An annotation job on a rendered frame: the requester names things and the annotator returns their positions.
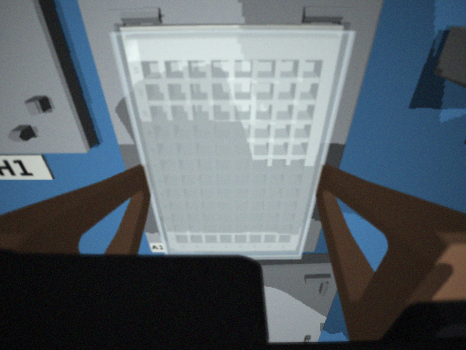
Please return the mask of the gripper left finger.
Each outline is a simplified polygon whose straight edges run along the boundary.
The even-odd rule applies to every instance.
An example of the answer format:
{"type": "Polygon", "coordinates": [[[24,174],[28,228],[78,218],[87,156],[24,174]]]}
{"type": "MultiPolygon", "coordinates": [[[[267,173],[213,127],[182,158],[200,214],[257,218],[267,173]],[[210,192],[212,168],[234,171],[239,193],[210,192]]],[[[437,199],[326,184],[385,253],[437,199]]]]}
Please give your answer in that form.
{"type": "Polygon", "coordinates": [[[97,183],[1,214],[0,249],[81,254],[82,235],[129,198],[119,228],[104,254],[138,254],[151,199],[141,164],[97,183]]]}

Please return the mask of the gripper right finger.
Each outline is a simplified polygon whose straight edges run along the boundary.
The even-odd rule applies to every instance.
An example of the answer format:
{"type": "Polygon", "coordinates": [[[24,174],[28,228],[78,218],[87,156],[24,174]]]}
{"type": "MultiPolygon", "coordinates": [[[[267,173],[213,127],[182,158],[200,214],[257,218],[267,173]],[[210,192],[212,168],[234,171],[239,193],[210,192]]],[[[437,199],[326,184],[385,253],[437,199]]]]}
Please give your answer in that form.
{"type": "Polygon", "coordinates": [[[349,341],[380,340],[411,304],[466,301],[466,213],[326,163],[316,201],[349,341]],[[336,197],[385,235],[375,272],[336,197]]]}

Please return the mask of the blue bench mat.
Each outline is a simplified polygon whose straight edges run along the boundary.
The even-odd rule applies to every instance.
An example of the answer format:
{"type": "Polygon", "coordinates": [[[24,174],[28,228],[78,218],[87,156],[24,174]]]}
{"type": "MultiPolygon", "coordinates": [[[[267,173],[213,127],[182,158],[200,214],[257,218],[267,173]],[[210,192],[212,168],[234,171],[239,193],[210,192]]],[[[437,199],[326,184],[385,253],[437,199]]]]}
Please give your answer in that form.
{"type": "MultiPolygon", "coordinates": [[[[97,139],[88,153],[43,154],[53,180],[0,180],[0,214],[126,171],[77,0],[52,0],[97,139]]],[[[466,88],[434,73],[466,0],[384,0],[340,170],[466,213],[466,88]]],[[[383,233],[338,198],[374,272],[383,233]]],[[[81,254],[104,254],[130,199],[87,231],[81,254]]]]}

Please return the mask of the white label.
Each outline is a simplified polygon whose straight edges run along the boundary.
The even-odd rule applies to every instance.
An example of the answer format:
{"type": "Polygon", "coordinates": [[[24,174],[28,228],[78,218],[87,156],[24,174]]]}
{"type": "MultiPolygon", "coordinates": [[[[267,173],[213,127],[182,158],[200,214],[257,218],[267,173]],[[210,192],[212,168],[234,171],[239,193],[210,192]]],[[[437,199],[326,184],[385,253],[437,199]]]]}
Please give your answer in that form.
{"type": "Polygon", "coordinates": [[[0,180],[53,180],[43,154],[0,154],[0,180]]]}

